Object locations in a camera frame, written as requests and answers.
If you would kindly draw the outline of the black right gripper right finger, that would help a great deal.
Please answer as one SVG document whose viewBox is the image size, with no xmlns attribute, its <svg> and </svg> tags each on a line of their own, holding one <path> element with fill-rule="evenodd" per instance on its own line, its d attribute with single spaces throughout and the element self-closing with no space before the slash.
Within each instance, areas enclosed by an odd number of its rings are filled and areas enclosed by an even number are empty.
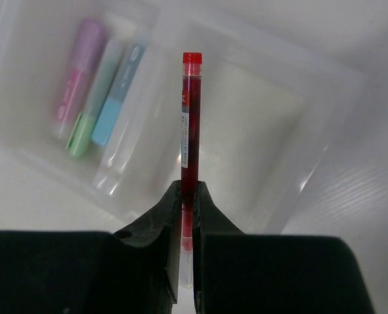
<svg viewBox="0 0 388 314">
<path fill-rule="evenodd" d="M 373 313 L 357 259 L 340 238 L 246 234 L 200 182 L 194 196 L 197 313 Z"/>
</svg>

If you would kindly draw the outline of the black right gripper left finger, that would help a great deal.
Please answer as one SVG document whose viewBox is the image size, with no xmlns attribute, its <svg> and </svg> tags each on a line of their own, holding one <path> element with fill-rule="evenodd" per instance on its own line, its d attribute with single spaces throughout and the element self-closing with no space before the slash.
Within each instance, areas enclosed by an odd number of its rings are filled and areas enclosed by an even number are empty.
<svg viewBox="0 0 388 314">
<path fill-rule="evenodd" d="M 115 233 L 0 230 L 0 313 L 171 313 L 181 184 Z"/>
</svg>

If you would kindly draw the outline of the green highlighter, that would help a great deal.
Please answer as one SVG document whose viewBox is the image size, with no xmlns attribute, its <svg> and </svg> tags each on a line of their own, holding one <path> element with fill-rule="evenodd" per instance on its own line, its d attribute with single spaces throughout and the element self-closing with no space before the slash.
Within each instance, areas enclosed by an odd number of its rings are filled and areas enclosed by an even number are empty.
<svg viewBox="0 0 388 314">
<path fill-rule="evenodd" d="M 67 151 L 72 158 L 82 157 L 90 146 L 92 132 L 118 71 L 124 48 L 123 40 L 112 38 L 103 51 L 97 71 L 85 96 L 83 108 L 77 116 L 67 143 Z"/>
</svg>

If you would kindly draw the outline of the blue highlighter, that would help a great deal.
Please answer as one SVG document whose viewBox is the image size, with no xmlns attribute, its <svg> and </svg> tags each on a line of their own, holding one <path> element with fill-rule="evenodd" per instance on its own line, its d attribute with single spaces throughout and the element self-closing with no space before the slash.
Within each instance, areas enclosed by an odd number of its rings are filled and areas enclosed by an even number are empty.
<svg viewBox="0 0 388 314">
<path fill-rule="evenodd" d="M 126 51 L 92 132 L 93 143 L 105 147 L 109 142 L 145 50 L 145 44 L 133 43 Z"/>
</svg>

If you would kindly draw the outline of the orange highlighter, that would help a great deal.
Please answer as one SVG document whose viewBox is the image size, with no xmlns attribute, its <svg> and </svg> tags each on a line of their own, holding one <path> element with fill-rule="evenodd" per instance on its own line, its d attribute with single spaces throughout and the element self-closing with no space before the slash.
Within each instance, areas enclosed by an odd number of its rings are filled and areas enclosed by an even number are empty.
<svg viewBox="0 0 388 314">
<path fill-rule="evenodd" d="M 140 130 L 129 120 L 117 122 L 92 184 L 102 194 L 112 196 L 121 185 L 139 140 Z"/>
</svg>

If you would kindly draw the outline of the purple highlighter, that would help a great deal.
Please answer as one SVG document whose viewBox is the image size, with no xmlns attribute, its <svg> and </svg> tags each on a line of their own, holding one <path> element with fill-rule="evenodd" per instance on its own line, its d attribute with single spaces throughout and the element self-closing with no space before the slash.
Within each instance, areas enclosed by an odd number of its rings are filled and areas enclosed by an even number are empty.
<svg viewBox="0 0 388 314">
<path fill-rule="evenodd" d="M 107 28 L 101 22 L 85 19 L 80 23 L 63 87 L 55 106 L 52 124 L 54 137 L 66 140 L 71 135 L 107 39 Z"/>
</svg>

